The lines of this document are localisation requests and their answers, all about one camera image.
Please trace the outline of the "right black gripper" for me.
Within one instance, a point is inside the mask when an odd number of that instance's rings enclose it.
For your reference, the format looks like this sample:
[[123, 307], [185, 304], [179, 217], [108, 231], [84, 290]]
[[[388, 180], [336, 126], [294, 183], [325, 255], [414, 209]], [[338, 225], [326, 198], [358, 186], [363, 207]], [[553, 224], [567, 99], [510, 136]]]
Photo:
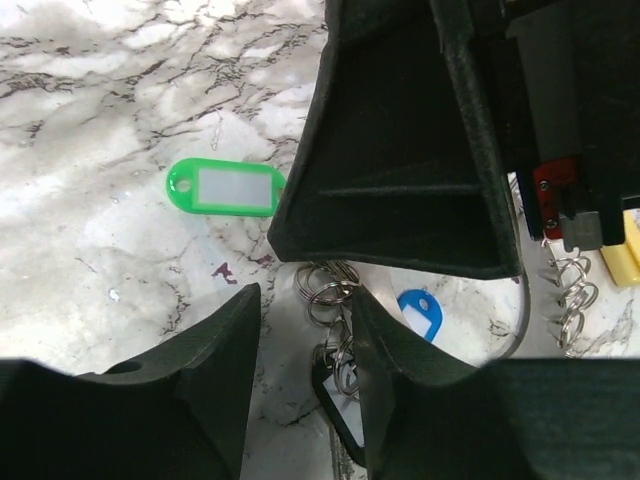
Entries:
[[473, 51], [534, 239], [596, 250], [639, 205], [639, 5], [473, 1]]

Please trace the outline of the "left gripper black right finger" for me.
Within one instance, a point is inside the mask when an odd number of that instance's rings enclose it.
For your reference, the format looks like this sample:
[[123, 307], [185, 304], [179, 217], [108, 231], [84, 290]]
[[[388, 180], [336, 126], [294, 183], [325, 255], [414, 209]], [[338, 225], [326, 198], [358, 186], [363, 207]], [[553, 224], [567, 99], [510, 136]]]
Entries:
[[372, 479], [635, 479], [639, 364], [507, 359], [473, 367], [352, 300]]

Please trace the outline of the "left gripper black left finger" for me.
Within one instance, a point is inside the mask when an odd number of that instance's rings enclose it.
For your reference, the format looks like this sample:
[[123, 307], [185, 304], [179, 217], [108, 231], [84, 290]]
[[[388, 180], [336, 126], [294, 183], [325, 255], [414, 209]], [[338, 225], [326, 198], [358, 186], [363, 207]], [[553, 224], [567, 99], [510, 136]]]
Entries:
[[101, 374], [1, 363], [5, 479], [236, 479], [261, 325], [250, 284]]

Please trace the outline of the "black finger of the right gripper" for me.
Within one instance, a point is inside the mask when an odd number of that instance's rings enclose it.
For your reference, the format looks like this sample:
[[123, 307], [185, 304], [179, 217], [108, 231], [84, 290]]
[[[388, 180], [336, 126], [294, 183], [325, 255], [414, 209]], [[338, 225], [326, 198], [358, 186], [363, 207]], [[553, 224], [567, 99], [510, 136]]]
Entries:
[[284, 262], [515, 277], [515, 214], [464, 1], [329, 1], [268, 231]]

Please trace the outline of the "green key tag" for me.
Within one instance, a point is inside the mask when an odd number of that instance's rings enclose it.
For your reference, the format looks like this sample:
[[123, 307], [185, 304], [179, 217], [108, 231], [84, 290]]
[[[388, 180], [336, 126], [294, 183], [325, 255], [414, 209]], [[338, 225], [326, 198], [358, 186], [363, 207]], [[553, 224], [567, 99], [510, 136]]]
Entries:
[[171, 203], [190, 214], [270, 217], [285, 184], [269, 165], [186, 158], [169, 169], [165, 188]]

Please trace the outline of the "yellow pink marker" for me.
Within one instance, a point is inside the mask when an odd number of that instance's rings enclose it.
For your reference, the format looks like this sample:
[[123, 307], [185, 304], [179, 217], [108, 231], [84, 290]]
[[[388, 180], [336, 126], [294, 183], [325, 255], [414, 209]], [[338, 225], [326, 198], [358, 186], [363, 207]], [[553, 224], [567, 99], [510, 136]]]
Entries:
[[625, 241], [620, 245], [604, 246], [600, 249], [609, 273], [619, 287], [639, 285], [640, 238], [636, 213], [637, 210], [624, 212]]

